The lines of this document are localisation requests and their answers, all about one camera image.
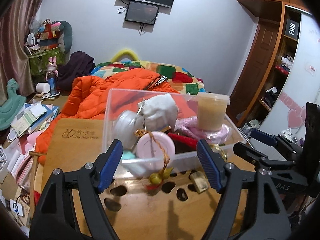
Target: pink plush toy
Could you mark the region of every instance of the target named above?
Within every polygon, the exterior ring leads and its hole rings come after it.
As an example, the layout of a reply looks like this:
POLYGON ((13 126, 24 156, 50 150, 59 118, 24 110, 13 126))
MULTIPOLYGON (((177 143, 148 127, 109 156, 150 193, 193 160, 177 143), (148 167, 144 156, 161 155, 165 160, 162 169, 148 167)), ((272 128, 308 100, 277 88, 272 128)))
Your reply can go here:
POLYGON ((58 70, 57 70, 57 57, 49 58, 49 63, 47 65, 47 73, 45 75, 45 80, 48 81, 48 73, 53 72, 56 74, 56 77, 58 77, 58 70))

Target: orange jacket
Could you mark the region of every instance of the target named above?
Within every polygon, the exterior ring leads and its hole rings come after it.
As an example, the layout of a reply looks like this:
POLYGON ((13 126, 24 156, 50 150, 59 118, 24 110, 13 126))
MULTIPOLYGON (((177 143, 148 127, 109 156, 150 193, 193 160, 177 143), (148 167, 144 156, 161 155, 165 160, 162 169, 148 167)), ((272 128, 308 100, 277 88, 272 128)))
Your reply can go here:
MULTIPOLYGON (((46 154, 54 127, 61 118, 80 119, 104 119, 107 105, 108 92, 111 88, 145 90, 149 85, 160 77, 159 73, 136 68, 117 73, 107 80, 96 76, 78 77, 73 81, 72 91, 61 113, 55 118, 50 126, 36 139, 36 152, 46 154)), ((179 93, 168 82, 149 88, 151 91, 179 93)), ((186 102, 181 102, 184 109, 189 109, 186 102)), ((44 164, 45 156, 39 157, 39 163, 44 164)))

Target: transparent storage bin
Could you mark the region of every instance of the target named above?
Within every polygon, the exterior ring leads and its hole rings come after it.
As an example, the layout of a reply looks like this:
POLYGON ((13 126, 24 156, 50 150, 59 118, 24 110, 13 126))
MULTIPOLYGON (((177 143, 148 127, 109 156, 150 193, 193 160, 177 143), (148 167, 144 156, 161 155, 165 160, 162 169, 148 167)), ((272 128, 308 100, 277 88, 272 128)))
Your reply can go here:
MULTIPOLYGON (((138 103, 143 99, 167 94, 165 92, 144 91, 144 90, 126 90, 111 89, 108 94, 107 108, 104 119, 102 152, 106 152, 112 141, 115 139, 113 132, 114 126, 119 115, 130 110, 138 112, 138 103)), ((178 119, 188 118, 197 115, 198 97, 187 94, 170 93, 178 106, 178 119)), ((233 154, 233 146, 237 142, 246 143, 245 138, 241 135, 238 128, 225 115, 224 124, 231 128, 231 136, 221 147, 227 156, 233 154)), ((168 167, 174 167, 172 172, 181 172, 196 169, 201 166, 196 152, 187 152, 175 154, 171 157, 168 167)), ((132 159, 121 160, 115 172, 114 178, 141 178, 148 177, 153 172, 158 172, 163 167, 162 158, 132 159)))

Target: curtain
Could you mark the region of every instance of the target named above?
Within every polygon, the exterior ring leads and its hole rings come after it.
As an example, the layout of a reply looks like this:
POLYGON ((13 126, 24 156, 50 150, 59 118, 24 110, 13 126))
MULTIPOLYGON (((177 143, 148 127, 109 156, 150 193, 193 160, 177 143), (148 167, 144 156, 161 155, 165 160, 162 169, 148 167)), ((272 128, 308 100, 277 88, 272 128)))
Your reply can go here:
POLYGON ((14 78, 19 93, 34 92, 29 60, 24 52, 24 38, 42 0, 14 0, 0 22, 0 105, 7 99, 7 82, 14 78))

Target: metal screw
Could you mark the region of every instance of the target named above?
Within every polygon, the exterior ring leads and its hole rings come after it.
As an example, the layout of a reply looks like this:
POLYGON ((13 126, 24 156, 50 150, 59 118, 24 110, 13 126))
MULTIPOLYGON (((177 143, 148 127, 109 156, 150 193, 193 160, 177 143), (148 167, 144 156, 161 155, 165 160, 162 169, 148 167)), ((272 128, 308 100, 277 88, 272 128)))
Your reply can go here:
POLYGON ((260 174, 266 175, 268 172, 266 169, 259 169, 260 174))
POLYGON ((54 175, 59 175, 59 174, 60 174, 60 172, 61 172, 61 170, 60 170, 60 169, 55 169, 55 170, 53 171, 53 174, 54 174, 54 175))
POLYGON ((227 163, 226 164, 226 168, 229 169, 229 170, 232 170, 235 168, 235 165, 233 163, 227 163))
POLYGON ((87 170, 91 170, 93 167, 93 163, 86 163, 84 166, 87 170))

